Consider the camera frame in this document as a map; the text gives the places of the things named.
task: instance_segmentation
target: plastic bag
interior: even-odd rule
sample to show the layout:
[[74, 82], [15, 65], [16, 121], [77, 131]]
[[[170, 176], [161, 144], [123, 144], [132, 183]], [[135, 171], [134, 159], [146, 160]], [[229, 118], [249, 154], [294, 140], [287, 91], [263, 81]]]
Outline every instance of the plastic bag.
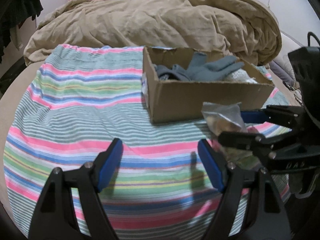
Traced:
[[[240, 103], [224, 106], [204, 102], [201, 112], [210, 131], [216, 136], [219, 136], [223, 131], [248, 132], [240, 114], [239, 104]], [[255, 161], [246, 159], [247, 157], [252, 156], [251, 151], [222, 147], [219, 145], [219, 152], [223, 154], [227, 162], [235, 162], [245, 169], [253, 168], [252, 163], [256, 163]]]
[[223, 131], [247, 132], [247, 128], [240, 114], [239, 103], [224, 106], [204, 102], [201, 113], [210, 131], [216, 136], [219, 136]]

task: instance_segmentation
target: bedsheet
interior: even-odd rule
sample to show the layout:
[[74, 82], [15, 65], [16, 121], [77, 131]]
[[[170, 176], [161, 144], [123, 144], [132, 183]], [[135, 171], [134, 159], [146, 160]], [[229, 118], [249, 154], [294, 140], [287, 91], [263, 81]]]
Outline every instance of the bedsheet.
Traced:
[[[92, 161], [114, 137], [124, 152], [100, 199], [120, 239], [178, 236], [200, 239], [220, 194], [196, 153], [210, 138], [204, 120], [151, 125], [141, 96], [142, 47], [92, 49], [59, 45], [24, 93], [4, 149], [4, 172], [15, 223], [24, 234], [51, 170], [75, 169]], [[277, 89], [266, 104], [287, 105]], [[266, 135], [286, 132], [269, 123]], [[257, 159], [239, 162], [254, 167]], [[275, 176], [283, 199], [286, 176]], [[89, 233], [73, 190], [79, 226]], [[246, 191], [232, 233], [239, 230]]]

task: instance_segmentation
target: pillow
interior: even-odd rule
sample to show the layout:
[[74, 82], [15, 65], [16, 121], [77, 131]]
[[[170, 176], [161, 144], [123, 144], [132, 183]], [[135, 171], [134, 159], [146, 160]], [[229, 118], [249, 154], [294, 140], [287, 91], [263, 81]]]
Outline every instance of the pillow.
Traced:
[[299, 49], [301, 46], [283, 33], [281, 33], [281, 38], [282, 48], [278, 56], [274, 58], [274, 62], [276, 62], [284, 71], [286, 71], [286, 73], [292, 77], [294, 81], [296, 81], [291, 63], [288, 58], [288, 53], [290, 51]]
[[283, 56], [283, 61], [284, 61], [284, 66], [282, 67], [282, 69], [284, 71], [287, 72], [287, 74], [294, 80], [294, 81], [297, 81], [296, 80], [296, 77], [294, 75], [294, 71], [293, 71], [293, 68], [292, 68], [292, 65], [290, 63], [290, 60], [289, 60], [289, 57], [288, 55], [284, 55]]

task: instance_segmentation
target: metal bolt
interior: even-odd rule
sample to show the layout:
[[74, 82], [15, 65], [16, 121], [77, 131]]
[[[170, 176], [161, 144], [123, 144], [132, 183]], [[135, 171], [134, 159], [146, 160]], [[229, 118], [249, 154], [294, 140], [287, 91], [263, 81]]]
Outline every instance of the metal bolt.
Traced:
[[54, 174], [58, 174], [61, 171], [61, 168], [57, 167], [53, 169]]
[[274, 160], [277, 157], [277, 154], [275, 152], [270, 152], [268, 156], [271, 160]]
[[261, 136], [256, 136], [256, 137], [255, 137], [255, 140], [256, 140], [257, 142], [260, 142], [260, 141], [262, 140], [262, 138], [261, 138]]
[[230, 162], [228, 163], [228, 168], [234, 170], [236, 168], [236, 165], [233, 162]]
[[87, 168], [87, 169], [90, 169], [92, 166], [93, 166], [93, 162], [86, 162], [84, 164], [84, 166]]
[[267, 169], [266, 169], [265, 167], [261, 168], [260, 171], [261, 171], [261, 173], [263, 173], [263, 174], [267, 174]]

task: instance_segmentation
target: white fabric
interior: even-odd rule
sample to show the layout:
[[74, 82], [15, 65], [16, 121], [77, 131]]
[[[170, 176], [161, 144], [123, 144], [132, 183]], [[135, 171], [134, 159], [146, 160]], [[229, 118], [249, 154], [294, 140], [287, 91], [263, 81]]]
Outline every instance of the white fabric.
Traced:
[[247, 72], [243, 69], [230, 73], [223, 81], [257, 84], [257, 82], [253, 78], [250, 78]]

